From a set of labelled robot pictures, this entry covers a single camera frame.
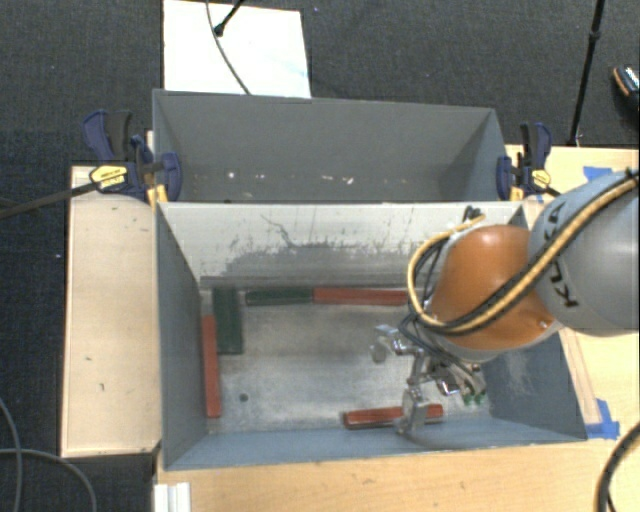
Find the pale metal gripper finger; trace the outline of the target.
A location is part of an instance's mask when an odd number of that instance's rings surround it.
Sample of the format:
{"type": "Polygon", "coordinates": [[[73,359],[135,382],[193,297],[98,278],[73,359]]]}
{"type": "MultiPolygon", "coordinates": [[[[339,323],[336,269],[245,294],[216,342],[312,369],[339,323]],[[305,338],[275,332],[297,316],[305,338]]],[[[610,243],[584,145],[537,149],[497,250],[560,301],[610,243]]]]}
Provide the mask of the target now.
{"type": "Polygon", "coordinates": [[[396,429],[399,434],[408,434],[421,427],[426,420],[429,401],[419,386],[408,386],[402,396],[401,416],[396,429]]]}
{"type": "Polygon", "coordinates": [[[373,362],[385,362],[389,355],[397,355],[400,349],[401,339],[396,327],[388,324],[375,327],[375,340],[369,346],[373,362]]]}

